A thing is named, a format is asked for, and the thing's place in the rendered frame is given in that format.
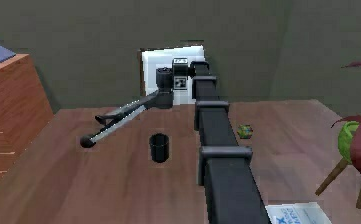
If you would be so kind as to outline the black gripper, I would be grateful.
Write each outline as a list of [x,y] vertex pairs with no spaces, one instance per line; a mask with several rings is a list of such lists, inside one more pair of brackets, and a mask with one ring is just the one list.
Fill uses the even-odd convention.
[[159,109],[169,109],[173,106],[174,78],[171,68],[156,69],[157,94],[149,95],[140,100],[133,101],[105,115],[96,115],[95,120],[103,127],[94,134],[84,135],[80,138],[83,148],[92,148],[97,142],[112,134],[114,131],[125,126],[146,110],[149,103]]

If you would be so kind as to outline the white book with blue print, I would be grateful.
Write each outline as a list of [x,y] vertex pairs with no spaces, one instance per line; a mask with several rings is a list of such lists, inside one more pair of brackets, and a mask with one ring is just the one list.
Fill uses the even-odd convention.
[[272,224],[332,224],[318,203],[267,205]]

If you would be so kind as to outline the green chair with wooden legs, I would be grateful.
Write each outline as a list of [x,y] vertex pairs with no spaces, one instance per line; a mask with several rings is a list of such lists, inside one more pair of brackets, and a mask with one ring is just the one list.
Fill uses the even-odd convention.
[[[348,166],[353,166],[361,174],[361,123],[356,120],[347,121],[340,129],[337,144],[341,159],[315,191],[317,196],[321,195]],[[361,209],[361,187],[356,208]]]

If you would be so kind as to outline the black cup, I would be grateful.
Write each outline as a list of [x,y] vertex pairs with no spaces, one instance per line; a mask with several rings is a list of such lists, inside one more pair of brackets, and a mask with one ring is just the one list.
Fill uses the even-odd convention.
[[149,138],[151,159],[157,163],[163,163],[169,158],[169,137],[162,133],[156,133]]

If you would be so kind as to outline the brown wooden cabinet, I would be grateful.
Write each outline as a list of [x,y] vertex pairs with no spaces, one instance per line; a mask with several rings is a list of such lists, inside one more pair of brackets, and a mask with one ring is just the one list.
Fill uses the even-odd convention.
[[52,118],[31,56],[0,63],[0,179]]

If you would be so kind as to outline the multicoloured puzzle cube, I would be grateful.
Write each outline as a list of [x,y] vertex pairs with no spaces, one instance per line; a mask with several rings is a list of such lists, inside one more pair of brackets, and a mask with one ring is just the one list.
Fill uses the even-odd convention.
[[239,125],[237,133],[241,139],[250,139],[253,135],[253,129],[250,125]]

